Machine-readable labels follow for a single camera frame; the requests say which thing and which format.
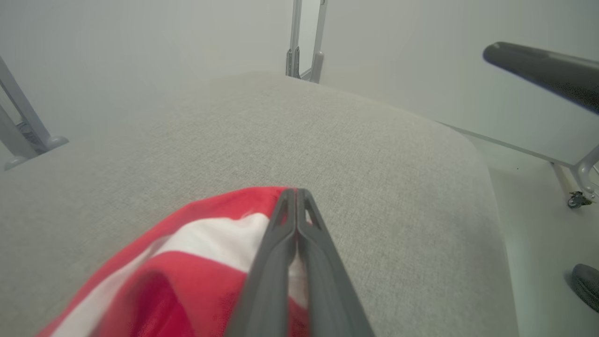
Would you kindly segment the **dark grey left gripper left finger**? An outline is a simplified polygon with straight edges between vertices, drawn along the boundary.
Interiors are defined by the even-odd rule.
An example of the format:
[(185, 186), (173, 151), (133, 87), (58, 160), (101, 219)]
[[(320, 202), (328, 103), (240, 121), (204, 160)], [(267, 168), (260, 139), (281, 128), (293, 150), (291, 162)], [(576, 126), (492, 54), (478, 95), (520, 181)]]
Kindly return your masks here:
[(279, 196), (244, 282), (226, 337), (286, 337), (289, 332), (289, 266), (297, 253), (296, 191)]

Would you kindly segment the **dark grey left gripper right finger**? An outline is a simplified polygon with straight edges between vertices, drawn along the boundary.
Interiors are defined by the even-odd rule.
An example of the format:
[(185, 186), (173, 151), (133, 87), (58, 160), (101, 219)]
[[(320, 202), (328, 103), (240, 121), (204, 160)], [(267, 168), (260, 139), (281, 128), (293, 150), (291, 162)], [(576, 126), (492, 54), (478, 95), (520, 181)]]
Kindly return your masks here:
[(312, 337), (373, 337), (351, 279), (311, 192), (297, 190), (299, 253), (307, 273)]

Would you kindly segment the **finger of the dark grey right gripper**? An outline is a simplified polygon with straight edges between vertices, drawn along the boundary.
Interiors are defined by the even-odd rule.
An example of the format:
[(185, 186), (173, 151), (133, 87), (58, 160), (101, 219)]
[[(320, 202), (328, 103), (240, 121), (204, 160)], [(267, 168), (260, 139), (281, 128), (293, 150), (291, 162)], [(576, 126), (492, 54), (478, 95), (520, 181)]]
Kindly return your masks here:
[(594, 114), (599, 113), (596, 60), (507, 42), (488, 45), (483, 59)]

